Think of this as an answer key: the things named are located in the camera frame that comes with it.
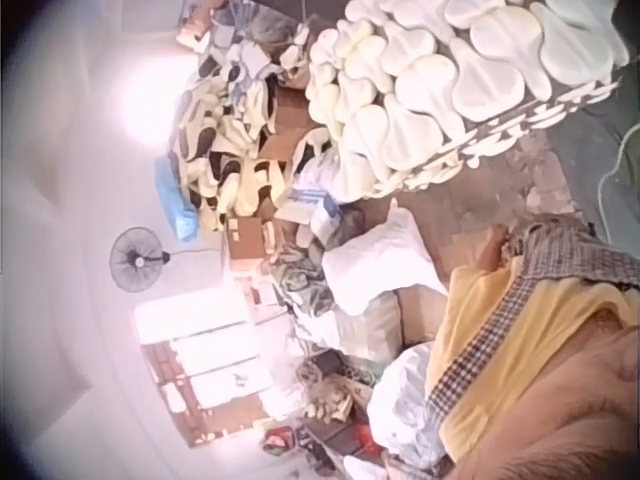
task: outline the white cable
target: white cable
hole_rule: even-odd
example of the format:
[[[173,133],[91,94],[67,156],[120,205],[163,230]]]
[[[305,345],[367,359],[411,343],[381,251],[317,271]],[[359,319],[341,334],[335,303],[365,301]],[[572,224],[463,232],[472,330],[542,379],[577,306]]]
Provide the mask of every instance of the white cable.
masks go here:
[[[611,243],[611,232],[609,231],[609,224],[607,222],[607,217],[604,213],[602,189],[604,188],[605,182],[609,178],[614,176],[616,173],[618,173],[618,170],[620,170],[620,167],[622,166],[622,158],[624,157],[624,149],[626,148],[627,143],[629,143],[631,136],[634,133],[639,131],[640,131],[640,123],[637,123],[627,131],[624,137],[622,137],[622,141],[620,142],[620,147],[618,147],[618,158],[616,160],[615,166],[613,167],[613,170],[611,170],[606,175],[604,175],[600,179],[600,182],[598,182],[598,209],[600,210],[600,218],[602,218],[602,225],[604,227],[604,233],[607,239],[607,243]]]

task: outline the white wall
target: white wall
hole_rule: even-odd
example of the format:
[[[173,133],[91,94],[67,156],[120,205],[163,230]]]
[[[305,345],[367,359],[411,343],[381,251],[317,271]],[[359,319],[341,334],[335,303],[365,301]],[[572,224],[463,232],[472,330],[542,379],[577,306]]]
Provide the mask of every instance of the white wall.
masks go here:
[[[10,160],[25,163],[24,171],[35,174],[47,169],[44,158],[55,161],[44,177],[56,187],[57,197],[46,214],[32,215],[37,202],[29,200],[46,188],[24,190],[25,195],[16,188],[13,201],[3,204],[3,418],[14,419],[27,454],[46,478],[284,479],[294,468],[303,470],[302,478],[311,478],[300,456],[263,454],[256,433],[189,450],[144,364],[132,308],[219,285],[218,252],[174,259],[157,284],[139,295],[120,291],[111,280],[110,248],[126,228],[149,227],[167,251],[183,248],[172,237],[153,187],[157,151],[127,134],[118,108],[128,73],[166,51],[154,44],[135,39],[113,43],[89,69],[88,97],[77,97],[77,111],[72,100],[48,104],[55,125],[35,125],[58,145],[55,158],[29,153],[39,139],[20,118],[31,107],[13,104],[11,118],[18,120],[11,128],[18,140]],[[42,74],[38,69],[29,73]],[[40,90],[46,85],[31,85],[32,93],[46,98]],[[67,84],[61,80],[60,85]],[[38,201],[48,204],[45,195]],[[220,238],[211,235],[191,247],[219,246]]]

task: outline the fan guard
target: fan guard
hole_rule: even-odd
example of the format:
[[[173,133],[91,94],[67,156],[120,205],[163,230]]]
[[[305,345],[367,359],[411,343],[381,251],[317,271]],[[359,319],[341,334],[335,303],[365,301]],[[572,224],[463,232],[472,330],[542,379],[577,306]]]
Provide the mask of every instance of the fan guard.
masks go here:
[[[148,228],[133,227],[116,239],[111,248],[109,268],[115,284],[125,292],[140,293],[150,288],[171,255]]]

